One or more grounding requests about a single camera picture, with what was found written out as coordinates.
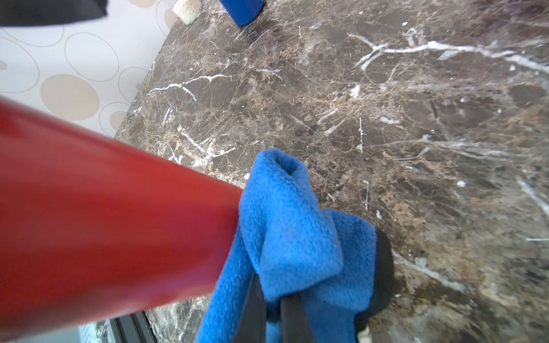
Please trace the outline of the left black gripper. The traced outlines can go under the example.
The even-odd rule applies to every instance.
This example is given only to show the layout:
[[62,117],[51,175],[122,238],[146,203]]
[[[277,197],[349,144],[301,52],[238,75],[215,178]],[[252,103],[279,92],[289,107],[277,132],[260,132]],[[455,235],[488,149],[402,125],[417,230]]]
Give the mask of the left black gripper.
[[1,27],[72,24],[107,16],[107,0],[1,0]]

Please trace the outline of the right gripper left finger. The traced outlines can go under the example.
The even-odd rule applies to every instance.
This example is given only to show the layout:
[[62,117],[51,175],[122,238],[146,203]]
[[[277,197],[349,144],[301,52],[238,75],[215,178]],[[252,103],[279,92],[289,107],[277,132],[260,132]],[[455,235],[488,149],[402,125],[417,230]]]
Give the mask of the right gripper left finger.
[[232,343],[266,343],[267,306],[260,278],[253,272]]

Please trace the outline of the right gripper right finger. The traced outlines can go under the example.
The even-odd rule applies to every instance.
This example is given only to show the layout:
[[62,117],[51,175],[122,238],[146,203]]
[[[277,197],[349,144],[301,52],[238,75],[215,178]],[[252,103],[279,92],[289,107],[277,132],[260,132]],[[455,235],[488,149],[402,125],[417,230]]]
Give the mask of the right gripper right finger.
[[299,293],[280,300],[282,343],[316,343]]

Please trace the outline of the blue cloth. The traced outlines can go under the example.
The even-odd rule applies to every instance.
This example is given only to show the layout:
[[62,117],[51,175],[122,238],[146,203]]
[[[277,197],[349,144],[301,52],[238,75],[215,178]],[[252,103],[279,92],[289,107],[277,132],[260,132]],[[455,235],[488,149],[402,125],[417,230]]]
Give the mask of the blue cloth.
[[267,306],[266,342],[282,342],[280,300],[299,293],[316,342],[357,342],[393,296],[387,235],[367,220],[321,209],[307,168],[260,152],[243,191],[230,253],[198,331],[232,342],[255,272]]

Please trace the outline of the red thermos bottle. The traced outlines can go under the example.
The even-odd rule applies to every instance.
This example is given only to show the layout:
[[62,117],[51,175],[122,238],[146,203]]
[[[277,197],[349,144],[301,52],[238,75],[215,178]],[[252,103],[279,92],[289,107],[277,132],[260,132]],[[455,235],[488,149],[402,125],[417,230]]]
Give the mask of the red thermos bottle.
[[213,291],[242,190],[1,100],[1,340]]

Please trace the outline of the blue thermos bottle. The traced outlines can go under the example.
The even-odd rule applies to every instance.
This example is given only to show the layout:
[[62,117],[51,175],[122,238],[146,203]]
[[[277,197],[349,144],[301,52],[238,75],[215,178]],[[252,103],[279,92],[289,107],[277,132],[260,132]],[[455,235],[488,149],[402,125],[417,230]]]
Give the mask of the blue thermos bottle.
[[265,0],[220,0],[220,2],[239,27],[253,22],[265,6]]

